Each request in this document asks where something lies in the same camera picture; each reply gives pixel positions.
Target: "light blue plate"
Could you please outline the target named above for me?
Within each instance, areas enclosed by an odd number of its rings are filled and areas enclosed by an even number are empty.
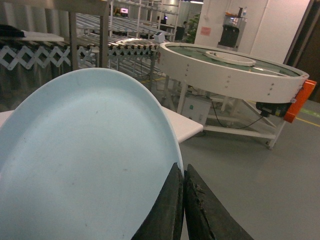
[[[154,96],[90,68],[28,97],[0,129],[0,239],[130,240],[179,145]]]

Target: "white wall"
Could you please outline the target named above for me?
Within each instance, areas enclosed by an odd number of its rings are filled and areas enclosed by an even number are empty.
[[[216,47],[225,12],[247,7],[247,23],[238,51],[282,63],[310,0],[204,0],[195,44]],[[200,34],[211,28],[210,36]]]
[[[251,55],[283,63],[309,0],[269,0]]]
[[[194,43],[216,47],[221,39],[228,0],[204,0]],[[210,36],[200,34],[201,27],[211,28]]]

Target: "roller conveyor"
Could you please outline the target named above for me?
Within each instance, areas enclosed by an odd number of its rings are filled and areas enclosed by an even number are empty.
[[[99,52],[99,35],[90,33],[79,36],[77,43],[79,63],[90,62],[95,65],[95,54]],[[21,64],[27,70],[34,64],[42,68],[47,67],[49,63],[56,67],[62,63],[71,64],[68,58],[70,46],[67,40],[65,42],[0,40],[0,46],[0,64],[10,71],[17,64]],[[110,37],[109,61],[150,59],[152,51],[157,50],[158,47],[159,45],[150,39]]]

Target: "machine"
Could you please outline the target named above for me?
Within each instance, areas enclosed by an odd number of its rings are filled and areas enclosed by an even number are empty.
[[[195,95],[212,101],[207,120],[213,121],[204,130],[266,138],[270,149],[316,85],[294,67],[215,47],[162,43],[159,53],[159,68],[181,85],[177,113],[192,86]],[[273,122],[269,115],[278,118]]]

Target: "grey floor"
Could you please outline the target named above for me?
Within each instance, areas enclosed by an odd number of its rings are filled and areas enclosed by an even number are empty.
[[[320,113],[320,104],[304,108]],[[273,150],[265,139],[218,132],[180,144],[231,216],[256,240],[320,239],[320,118],[300,113]],[[184,222],[181,240],[188,240]]]

